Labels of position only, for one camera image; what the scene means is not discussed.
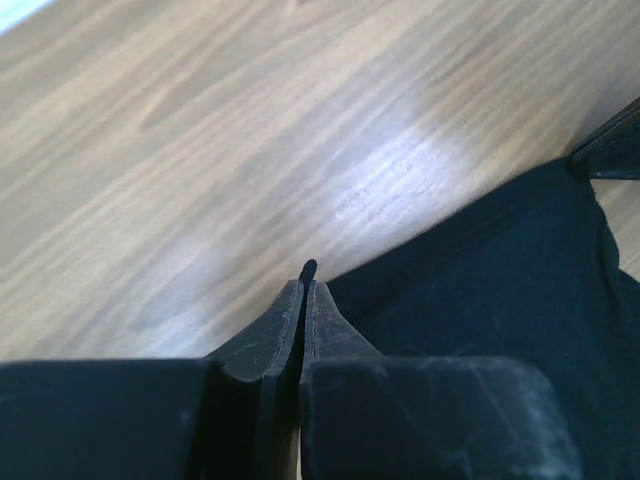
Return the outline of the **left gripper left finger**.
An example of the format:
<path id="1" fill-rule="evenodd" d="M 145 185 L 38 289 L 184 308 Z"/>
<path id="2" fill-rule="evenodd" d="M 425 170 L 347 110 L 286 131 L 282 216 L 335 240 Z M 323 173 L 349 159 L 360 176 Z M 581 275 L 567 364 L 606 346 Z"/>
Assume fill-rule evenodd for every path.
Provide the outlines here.
<path id="1" fill-rule="evenodd" d="M 303 301 L 289 281 L 202 358 L 3 363 L 2 477 L 283 477 Z"/>

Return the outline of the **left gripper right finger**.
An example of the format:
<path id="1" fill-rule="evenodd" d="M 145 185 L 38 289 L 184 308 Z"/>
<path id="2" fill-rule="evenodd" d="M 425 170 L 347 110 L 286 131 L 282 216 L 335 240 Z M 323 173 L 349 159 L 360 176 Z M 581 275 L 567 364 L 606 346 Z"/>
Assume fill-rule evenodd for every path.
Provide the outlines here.
<path id="1" fill-rule="evenodd" d="M 579 479 L 537 369 L 501 357 L 381 354 L 328 287 L 307 296 L 299 384 L 306 479 Z"/>

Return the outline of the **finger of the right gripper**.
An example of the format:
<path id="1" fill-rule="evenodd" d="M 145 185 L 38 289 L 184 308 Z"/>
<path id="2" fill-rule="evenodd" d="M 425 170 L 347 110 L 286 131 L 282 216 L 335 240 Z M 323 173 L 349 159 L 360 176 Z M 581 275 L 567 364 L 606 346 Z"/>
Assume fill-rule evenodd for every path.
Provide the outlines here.
<path id="1" fill-rule="evenodd" d="M 638 180 L 639 99 L 592 132 L 569 158 L 571 171 L 578 178 Z"/>

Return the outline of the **black t shirt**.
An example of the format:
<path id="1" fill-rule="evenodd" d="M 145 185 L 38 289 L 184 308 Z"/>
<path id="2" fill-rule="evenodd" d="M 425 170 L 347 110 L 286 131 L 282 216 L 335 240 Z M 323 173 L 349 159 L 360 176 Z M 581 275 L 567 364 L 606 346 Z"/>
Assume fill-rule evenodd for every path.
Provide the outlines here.
<path id="1" fill-rule="evenodd" d="M 639 284 L 564 160 L 325 284 L 390 357 L 501 357 L 551 383 L 579 479 L 639 475 Z"/>

